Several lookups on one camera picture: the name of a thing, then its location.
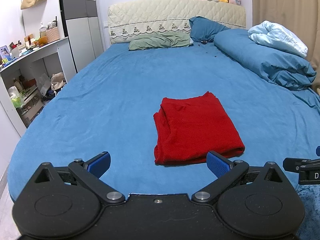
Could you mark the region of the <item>red knit garment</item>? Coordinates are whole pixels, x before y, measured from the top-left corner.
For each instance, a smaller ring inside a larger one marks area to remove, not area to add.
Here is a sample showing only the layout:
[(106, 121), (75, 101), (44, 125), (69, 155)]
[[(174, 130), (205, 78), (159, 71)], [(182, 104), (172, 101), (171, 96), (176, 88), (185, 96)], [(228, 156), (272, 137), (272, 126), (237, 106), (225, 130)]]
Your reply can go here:
[(163, 98), (153, 118), (157, 165), (204, 163), (209, 151), (232, 158), (245, 150), (233, 122), (211, 92), (188, 99)]

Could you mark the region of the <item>blue rolled duvet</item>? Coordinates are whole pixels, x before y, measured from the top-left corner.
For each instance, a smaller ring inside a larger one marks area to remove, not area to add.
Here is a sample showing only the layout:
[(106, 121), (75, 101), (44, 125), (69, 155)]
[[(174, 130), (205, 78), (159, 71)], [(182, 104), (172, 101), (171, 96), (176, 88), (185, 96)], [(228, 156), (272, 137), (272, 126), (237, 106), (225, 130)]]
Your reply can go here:
[(307, 89), (316, 77), (316, 72), (308, 61), (300, 56), (255, 43), (245, 29), (221, 31), (215, 35), (214, 44), (262, 79), (289, 90)]

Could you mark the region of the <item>beige bag on floor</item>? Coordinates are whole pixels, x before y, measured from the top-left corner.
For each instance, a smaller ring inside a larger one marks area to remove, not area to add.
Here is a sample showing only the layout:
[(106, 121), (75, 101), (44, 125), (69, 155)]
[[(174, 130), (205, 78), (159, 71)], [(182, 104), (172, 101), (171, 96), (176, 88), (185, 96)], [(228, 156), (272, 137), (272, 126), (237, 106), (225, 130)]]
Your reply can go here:
[(53, 74), (51, 77), (50, 83), (51, 83), (51, 89), (53, 91), (60, 90), (66, 84), (66, 80), (63, 72)]

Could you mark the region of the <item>white shelf desk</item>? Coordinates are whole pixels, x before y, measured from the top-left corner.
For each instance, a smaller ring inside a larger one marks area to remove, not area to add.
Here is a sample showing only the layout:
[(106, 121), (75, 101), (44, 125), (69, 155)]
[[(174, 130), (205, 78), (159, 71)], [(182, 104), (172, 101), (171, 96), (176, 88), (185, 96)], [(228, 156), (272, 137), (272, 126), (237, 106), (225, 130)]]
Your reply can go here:
[(27, 128), (8, 94), (13, 79), (19, 76), (27, 81), (35, 79), (37, 87), (41, 88), (40, 77), (43, 74), (50, 77), (55, 72), (63, 72), (66, 82), (77, 73), (68, 37), (42, 46), (1, 68), (1, 106), (19, 136), (24, 135)]

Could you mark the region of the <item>light blue blanket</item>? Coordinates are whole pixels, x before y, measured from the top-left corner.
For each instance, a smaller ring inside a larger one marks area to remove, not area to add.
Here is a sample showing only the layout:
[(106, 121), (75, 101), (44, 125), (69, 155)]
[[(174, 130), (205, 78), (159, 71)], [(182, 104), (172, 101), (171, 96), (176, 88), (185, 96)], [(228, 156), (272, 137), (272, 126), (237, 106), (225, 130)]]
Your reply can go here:
[(306, 58), (307, 45), (292, 31), (279, 23), (263, 21), (248, 30), (255, 43)]

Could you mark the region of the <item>orange plush on desk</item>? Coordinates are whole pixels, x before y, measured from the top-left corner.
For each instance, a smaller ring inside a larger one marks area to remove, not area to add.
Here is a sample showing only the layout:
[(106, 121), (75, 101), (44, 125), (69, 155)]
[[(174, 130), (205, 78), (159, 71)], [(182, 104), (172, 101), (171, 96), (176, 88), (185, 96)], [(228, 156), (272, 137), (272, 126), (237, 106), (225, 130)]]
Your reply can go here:
[(47, 36), (40, 37), (39, 39), (34, 41), (34, 45), (36, 47), (42, 47), (42, 46), (47, 45), (48, 43), (49, 42), (48, 42), (48, 37)]

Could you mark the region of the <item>beige curtain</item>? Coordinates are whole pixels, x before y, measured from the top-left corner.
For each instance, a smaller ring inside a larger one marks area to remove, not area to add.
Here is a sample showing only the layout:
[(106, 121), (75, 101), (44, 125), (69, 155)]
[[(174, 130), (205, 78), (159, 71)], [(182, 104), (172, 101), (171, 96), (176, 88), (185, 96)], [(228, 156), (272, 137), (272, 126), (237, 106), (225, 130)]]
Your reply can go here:
[(252, 0), (253, 24), (276, 22), (308, 47), (306, 60), (316, 71), (312, 89), (319, 93), (319, 0)]

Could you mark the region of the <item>woven basket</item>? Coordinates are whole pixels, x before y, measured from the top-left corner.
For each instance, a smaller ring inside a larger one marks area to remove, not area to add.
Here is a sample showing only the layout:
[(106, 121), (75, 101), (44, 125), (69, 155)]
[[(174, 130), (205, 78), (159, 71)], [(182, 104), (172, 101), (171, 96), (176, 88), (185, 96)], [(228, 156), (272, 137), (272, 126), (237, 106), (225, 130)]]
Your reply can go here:
[(46, 30), (46, 37), (48, 43), (52, 43), (60, 39), (60, 33), (58, 27), (52, 27), (51, 29)]

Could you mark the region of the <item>dark blue pillow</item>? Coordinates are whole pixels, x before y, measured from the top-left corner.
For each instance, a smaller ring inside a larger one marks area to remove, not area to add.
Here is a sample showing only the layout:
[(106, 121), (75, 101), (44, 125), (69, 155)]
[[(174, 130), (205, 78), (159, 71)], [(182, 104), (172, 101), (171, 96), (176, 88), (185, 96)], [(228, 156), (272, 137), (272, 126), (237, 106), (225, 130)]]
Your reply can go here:
[(223, 24), (201, 16), (190, 18), (189, 24), (191, 28), (190, 37), (194, 42), (212, 43), (216, 34), (229, 29)]

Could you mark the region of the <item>green pillow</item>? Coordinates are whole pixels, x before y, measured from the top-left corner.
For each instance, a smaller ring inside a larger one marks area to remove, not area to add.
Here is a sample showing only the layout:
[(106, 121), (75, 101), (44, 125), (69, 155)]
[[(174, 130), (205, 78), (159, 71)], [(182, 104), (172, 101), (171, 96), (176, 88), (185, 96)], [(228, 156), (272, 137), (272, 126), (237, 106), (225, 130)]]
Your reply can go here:
[(189, 47), (193, 43), (188, 33), (168, 31), (165, 33), (138, 35), (130, 41), (129, 50)]

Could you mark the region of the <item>cream quilted headboard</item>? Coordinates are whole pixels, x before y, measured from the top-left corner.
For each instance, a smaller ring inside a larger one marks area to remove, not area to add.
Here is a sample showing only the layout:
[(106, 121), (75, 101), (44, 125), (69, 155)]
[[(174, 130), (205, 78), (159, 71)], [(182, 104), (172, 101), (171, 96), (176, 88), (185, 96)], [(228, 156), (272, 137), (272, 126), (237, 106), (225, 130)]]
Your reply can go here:
[(246, 28), (246, 11), (239, 5), (207, 0), (138, 0), (109, 7), (110, 44), (128, 43), (143, 34), (189, 33), (189, 19), (195, 16), (229, 28)]

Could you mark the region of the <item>white grey wardrobe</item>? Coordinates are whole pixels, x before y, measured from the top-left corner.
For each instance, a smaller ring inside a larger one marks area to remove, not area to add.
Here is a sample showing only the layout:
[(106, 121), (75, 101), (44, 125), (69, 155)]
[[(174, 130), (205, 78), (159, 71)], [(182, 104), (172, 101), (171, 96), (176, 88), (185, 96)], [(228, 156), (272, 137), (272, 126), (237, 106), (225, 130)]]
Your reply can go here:
[(76, 72), (100, 56), (103, 49), (96, 0), (59, 0), (64, 35), (69, 39)]

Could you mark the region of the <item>photo frame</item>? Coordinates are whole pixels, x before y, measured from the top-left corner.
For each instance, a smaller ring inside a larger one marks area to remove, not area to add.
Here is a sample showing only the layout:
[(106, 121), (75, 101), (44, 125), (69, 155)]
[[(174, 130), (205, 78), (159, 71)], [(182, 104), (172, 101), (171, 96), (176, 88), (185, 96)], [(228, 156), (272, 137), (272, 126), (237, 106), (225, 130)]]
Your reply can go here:
[(10, 50), (7, 48), (7, 46), (0, 47), (0, 55), (1, 55), (1, 60), (4, 62), (11, 60)]

